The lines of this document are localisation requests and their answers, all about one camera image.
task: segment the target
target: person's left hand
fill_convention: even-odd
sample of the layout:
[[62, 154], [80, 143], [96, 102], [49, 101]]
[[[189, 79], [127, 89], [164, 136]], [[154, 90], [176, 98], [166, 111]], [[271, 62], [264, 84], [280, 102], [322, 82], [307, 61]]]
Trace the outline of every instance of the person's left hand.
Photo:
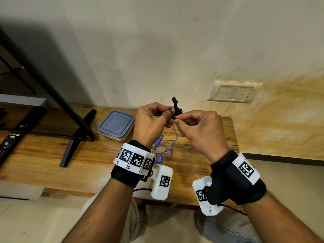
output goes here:
[[[163, 106], [157, 102], [141, 106], [135, 117], [135, 128], [133, 139], [151, 149], [153, 144], [161, 136], [164, 127], [170, 128], [173, 119], [171, 106]], [[160, 117], [155, 116], [158, 111], [163, 112]]]

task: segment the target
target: tv remote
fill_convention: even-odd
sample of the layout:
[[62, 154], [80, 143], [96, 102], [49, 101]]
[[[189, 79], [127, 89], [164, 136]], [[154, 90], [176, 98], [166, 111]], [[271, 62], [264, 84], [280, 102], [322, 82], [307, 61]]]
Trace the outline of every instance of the tv remote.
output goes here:
[[[15, 127], [15, 130], [30, 131], [37, 122], [46, 113], [46, 108], [42, 106], [35, 106]], [[4, 163], [9, 154], [14, 150], [16, 145], [24, 137], [26, 133], [15, 132], [14, 130], [3, 140], [0, 144], [0, 166]]]

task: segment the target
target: person's right hand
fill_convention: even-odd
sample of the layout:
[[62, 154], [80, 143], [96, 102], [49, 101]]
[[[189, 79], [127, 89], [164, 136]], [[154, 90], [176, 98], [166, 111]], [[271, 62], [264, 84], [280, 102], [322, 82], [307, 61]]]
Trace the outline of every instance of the person's right hand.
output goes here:
[[212, 164], [229, 151], [223, 121], [217, 112], [193, 110], [176, 116], [174, 123], [180, 136], [187, 137]]

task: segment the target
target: floor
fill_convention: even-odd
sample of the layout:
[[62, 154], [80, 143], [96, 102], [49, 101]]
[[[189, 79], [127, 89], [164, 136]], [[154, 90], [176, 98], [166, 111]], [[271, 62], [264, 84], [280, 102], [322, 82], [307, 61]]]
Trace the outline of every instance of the floor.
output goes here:
[[[268, 189], [324, 238], [324, 167], [252, 160]], [[0, 199], [0, 243], [59, 243], [88, 198], [51, 194], [37, 202]], [[193, 225], [193, 211], [148, 206], [149, 225], [135, 243], [205, 243]]]

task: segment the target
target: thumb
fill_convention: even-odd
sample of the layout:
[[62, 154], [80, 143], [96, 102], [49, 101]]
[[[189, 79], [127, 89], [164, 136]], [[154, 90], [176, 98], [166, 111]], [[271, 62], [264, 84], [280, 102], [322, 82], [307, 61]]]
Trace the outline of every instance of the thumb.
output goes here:
[[185, 122], [177, 118], [174, 120], [174, 123], [178, 127], [178, 130], [180, 130], [181, 133], [186, 135], [189, 126]]
[[167, 110], [167, 111], [163, 112], [160, 116], [160, 119], [163, 119], [164, 122], [167, 122], [171, 118], [174, 111], [175, 111], [174, 108], [171, 108], [171, 110]]

